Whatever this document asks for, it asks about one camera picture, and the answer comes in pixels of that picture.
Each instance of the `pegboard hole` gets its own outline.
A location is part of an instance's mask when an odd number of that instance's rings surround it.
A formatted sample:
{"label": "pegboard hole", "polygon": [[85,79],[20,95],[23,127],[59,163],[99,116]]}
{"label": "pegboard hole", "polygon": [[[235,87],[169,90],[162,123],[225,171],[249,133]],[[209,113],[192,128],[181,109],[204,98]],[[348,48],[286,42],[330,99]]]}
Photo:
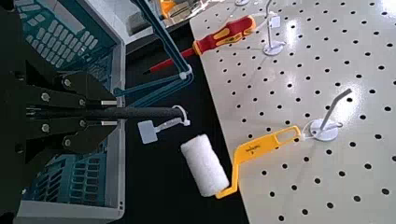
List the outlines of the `pegboard hole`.
{"label": "pegboard hole", "polygon": [[388,189],[381,189],[381,192],[385,195],[389,195],[389,190]]}
{"label": "pegboard hole", "polygon": [[364,164],[364,168],[366,168],[367,170],[371,170],[373,166],[370,163],[366,163]]}
{"label": "pegboard hole", "polygon": [[356,196],[353,196],[353,201],[355,201],[355,202],[359,203],[359,202],[361,201],[361,197],[360,197],[360,196],[358,196],[358,195],[356,195]]}
{"label": "pegboard hole", "polygon": [[333,208],[334,208],[334,204],[332,204],[332,203],[327,203],[326,205],[327,205],[327,207],[330,208],[330,209],[333,209]]}

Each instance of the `metal hook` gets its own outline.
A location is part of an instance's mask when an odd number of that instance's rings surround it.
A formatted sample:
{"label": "metal hook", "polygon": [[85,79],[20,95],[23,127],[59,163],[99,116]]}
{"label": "metal hook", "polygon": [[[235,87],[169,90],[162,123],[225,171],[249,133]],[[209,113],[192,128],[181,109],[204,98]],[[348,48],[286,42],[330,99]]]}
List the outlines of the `metal hook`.
{"label": "metal hook", "polygon": [[352,90],[351,89],[347,89],[346,91],[342,92],[341,94],[339,94],[337,97],[334,98],[334,100],[332,101],[332,105],[330,106],[329,111],[327,112],[326,116],[324,117],[324,120],[323,120],[322,124],[320,125],[320,130],[321,131],[323,131],[324,127],[326,126],[326,123],[329,120],[329,117],[332,114],[332,111],[334,110],[334,108],[337,105],[337,103],[341,99],[343,99],[344,97],[349,95],[350,93],[352,93]]}

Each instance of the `hook base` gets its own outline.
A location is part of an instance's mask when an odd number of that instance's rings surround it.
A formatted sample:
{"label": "hook base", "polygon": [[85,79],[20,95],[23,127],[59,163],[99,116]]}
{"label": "hook base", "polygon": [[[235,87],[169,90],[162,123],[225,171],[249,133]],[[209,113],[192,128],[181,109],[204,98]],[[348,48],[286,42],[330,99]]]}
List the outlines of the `hook base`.
{"label": "hook base", "polygon": [[319,141],[330,142],[338,136],[338,126],[339,124],[330,120],[326,124],[323,131],[320,130],[320,125],[323,119],[315,119],[311,126],[309,127],[309,132]]}

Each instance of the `pegboard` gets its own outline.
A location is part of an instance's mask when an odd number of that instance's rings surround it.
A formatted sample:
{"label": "pegboard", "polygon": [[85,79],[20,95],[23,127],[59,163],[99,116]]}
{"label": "pegboard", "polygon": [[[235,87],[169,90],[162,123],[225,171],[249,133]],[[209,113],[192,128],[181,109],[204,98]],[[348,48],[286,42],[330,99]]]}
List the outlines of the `pegboard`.
{"label": "pegboard", "polygon": [[[224,1],[191,19],[195,39],[246,15]],[[393,0],[275,0],[281,16],[272,57],[266,26],[201,56],[230,157],[262,135],[324,118],[335,96],[342,122],[331,142],[296,141],[240,167],[250,223],[393,223],[396,219],[396,3]],[[255,17],[257,24],[264,17]]]}

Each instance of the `yellow tool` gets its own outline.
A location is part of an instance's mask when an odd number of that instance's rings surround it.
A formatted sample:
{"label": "yellow tool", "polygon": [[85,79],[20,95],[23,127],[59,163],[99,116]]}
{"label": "yellow tool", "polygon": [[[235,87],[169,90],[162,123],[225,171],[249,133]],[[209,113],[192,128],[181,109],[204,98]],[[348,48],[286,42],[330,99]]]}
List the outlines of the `yellow tool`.
{"label": "yellow tool", "polygon": [[[278,136],[282,133],[288,133],[294,131],[294,136],[287,139],[286,141],[279,142]],[[245,161],[250,161],[264,155],[267,152],[272,151],[275,148],[286,145],[292,142],[295,138],[300,137],[301,132],[297,126],[292,126],[287,129],[280,130],[276,133],[267,134],[263,137],[254,139],[253,141],[247,142],[239,146],[233,155],[233,177],[232,184],[227,189],[216,194],[216,198],[220,199],[238,190],[238,172],[239,164]]]}

